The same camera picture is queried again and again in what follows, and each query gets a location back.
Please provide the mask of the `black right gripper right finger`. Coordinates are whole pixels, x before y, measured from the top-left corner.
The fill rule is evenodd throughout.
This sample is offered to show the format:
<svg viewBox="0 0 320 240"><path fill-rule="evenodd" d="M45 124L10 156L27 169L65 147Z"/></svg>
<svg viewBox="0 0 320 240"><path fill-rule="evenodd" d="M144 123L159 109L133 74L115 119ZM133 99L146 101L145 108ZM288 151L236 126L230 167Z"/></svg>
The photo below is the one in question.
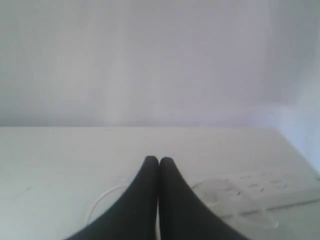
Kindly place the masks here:
<svg viewBox="0 0 320 240"><path fill-rule="evenodd" d="M158 205L162 240L247 239L205 206L170 157L159 163Z"/></svg>

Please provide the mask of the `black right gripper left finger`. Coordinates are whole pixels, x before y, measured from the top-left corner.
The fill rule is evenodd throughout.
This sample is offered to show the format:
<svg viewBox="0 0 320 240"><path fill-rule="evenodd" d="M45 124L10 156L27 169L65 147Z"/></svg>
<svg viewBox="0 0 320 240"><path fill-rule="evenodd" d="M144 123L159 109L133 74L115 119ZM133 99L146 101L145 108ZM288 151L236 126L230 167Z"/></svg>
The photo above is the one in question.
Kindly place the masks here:
<svg viewBox="0 0 320 240"><path fill-rule="evenodd" d="M69 240L155 240L159 161L147 156L120 198Z"/></svg>

